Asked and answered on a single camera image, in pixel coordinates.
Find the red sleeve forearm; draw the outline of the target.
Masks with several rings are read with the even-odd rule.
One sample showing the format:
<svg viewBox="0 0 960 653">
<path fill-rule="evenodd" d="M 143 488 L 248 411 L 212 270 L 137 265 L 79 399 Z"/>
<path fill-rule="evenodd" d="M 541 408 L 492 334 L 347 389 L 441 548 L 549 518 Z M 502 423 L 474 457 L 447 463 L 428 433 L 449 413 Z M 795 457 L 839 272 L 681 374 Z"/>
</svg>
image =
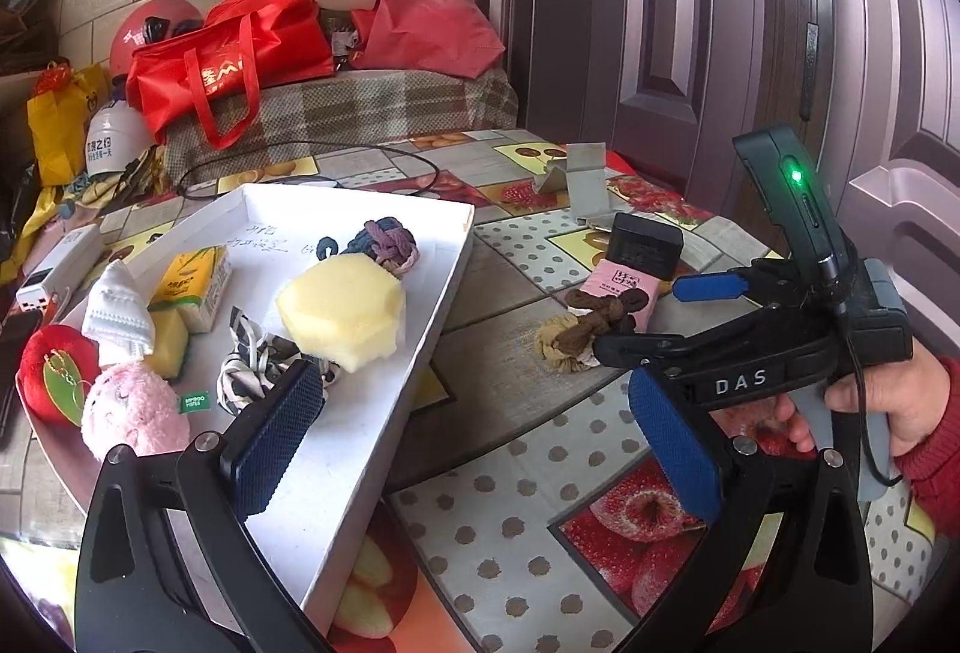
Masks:
<svg viewBox="0 0 960 653">
<path fill-rule="evenodd" d="M 960 528 L 960 375 L 957 360 L 940 364 L 950 380 L 944 416 L 926 440 L 895 463 L 937 531 L 955 539 Z"/>
</svg>

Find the person right hand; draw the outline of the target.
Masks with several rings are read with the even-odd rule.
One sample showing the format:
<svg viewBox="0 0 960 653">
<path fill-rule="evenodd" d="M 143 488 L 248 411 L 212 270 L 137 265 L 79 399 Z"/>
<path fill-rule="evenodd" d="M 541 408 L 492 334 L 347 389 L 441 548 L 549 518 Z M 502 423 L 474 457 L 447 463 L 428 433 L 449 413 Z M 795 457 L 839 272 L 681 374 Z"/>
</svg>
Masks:
<svg viewBox="0 0 960 653">
<path fill-rule="evenodd" d="M 946 414 L 952 389 L 947 367 L 918 339 L 913 339 L 913 357 L 905 362 L 872 367 L 864 372 L 864 408 L 887 416 L 890 429 L 890 453 L 905 456 L 931 437 Z M 823 393 L 828 409 L 835 412 L 859 411 L 859 393 L 853 375 L 841 378 Z M 775 417 L 786 424 L 788 437 L 800 453 L 815 447 L 811 426 L 793 399 L 781 394 L 776 399 Z"/>
</svg>

